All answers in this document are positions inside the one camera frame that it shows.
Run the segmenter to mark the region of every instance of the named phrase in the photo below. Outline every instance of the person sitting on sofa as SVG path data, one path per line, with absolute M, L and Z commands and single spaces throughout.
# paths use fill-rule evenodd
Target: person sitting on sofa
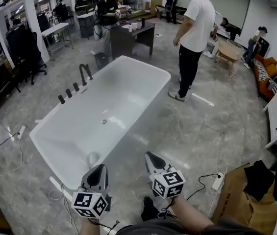
M 261 47 L 261 44 L 259 43 L 259 38 L 260 37 L 265 37 L 266 34 L 268 33 L 267 28 L 264 26 L 261 26 L 258 28 L 258 31 L 255 32 L 254 36 L 252 38 L 250 38 L 249 42 L 248 42 L 248 49 L 245 51 L 245 53 L 243 54 L 243 56 L 241 56 L 241 59 L 244 62 L 244 66 L 246 68 L 248 68 L 249 70 L 250 68 L 250 62 L 252 59 L 252 52 L 254 50 L 254 46 L 256 44 L 259 45 L 259 47 Z

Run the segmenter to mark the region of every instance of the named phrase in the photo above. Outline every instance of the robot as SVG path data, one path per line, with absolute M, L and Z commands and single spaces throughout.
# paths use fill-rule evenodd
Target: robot
M 145 160 L 155 196 L 166 199 L 181 194 L 186 181 L 169 159 L 148 151 Z M 110 211 L 111 197 L 108 196 L 107 187 L 108 170 L 100 164 L 83 176 L 80 187 L 73 194 L 72 208 L 81 217 L 100 219 L 104 211 Z

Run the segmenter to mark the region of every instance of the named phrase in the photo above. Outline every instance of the man in white t-shirt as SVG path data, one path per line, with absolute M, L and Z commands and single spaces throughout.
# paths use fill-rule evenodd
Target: man in white t-shirt
M 211 28 L 216 17 L 215 9 L 209 0 L 191 0 L 184 14 L 184 21 L 173 40 L 179 49 L 179 70 L 181 73 L 178 93 L 169 91 L 170 97 L 184 101 L 189 87 L 192 85 L 202 51 L 205 49 Z

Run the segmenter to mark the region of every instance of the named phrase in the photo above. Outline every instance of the cup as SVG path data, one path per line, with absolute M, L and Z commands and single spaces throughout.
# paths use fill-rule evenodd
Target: cup
M 133 30 L 137 30 L 137 23 L 132 23 Z

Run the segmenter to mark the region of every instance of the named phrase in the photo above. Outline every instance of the white cable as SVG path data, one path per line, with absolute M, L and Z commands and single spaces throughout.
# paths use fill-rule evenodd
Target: white cable
M 22 152 L 22 149 L 21 149 L 21 146 L 20 146 L 20 139 L 19 139 L 19 149 L 20 149 L 20 152 L 21 152 L 21 165 L 13 170 L 9 170 L 8 172 L 5 172 L 4 174 L 0 175 L 0 177 L 10 173 L 11 171 L 16 171 L 17 169 L 21 168 L 22 165 L 23 165 L 23 152 Z
M 78 233 L 78 230 L 77 230 L 77 227 L 76 227 L 76 224 L 75 224 L 75 220 L 73 219 L 73 217 L 71 215 L 69 202 L 68 202 L 68 200 L 66 199 L 66 197 L 64 195 L 64 187 L 63 187 L 62 181 L 60 181 L 60 191 L 59 191 L 61 193 L 61 196 L 59 198 L 52 198 L 50 194 L 51 194 L 51 192 L 54 192 L 56 190 L 59 191 L 58 189 L 54 189 L 54 190 L 49 191 L 49 194 L 48 194 L 49 198 L 52 199 L 52 200 L 60 200 L 61 198 L 63 198 L 64 209 L 66 210 L 66 212 L 70 216 L 71 226 L 74 228 L 74 230 L 76 231 L 76 233 L 78 235 L 79 233 Z
M 222 167 L 222 166 L 226 168 L 226 172 L 224 173 L 224 175 L 226 175 L 226 173 L 227 173 L 227 166 L 224 165 L 224 164 L 221 164 L 221 165 L 218 165 L 218 166 L 214 167 L 214 168 L 212 169 L 212 171 L 211 171 L 211 174 L 213 174 L 213 171 L 214 171 L 214 170 L 217 170 L 217 174 L 218 174 L 218 168 L 219 168 L 219 167 Z M 210 210 L 209 210 L 209 213 L 208 213 L 207 217 L 209 217 L 209 215 L 210 215 L 210 213 L 211 213 L 211 209 L 212 209 L 213 202 L 215 201 L 215 199 L 216 199 L 216 197 L 217 197 L 217 195 L 218 195 L 219 190 L 222 189 L 224 183 L 225 183 L 225 176 L 223 177 L 222 184 L 220 185 L 219 189 L 217 190 L 216 195 L 215 195 L 214 198 L 212 199 L 212 202 L 211 202 L 211 205 L 210 205 Z

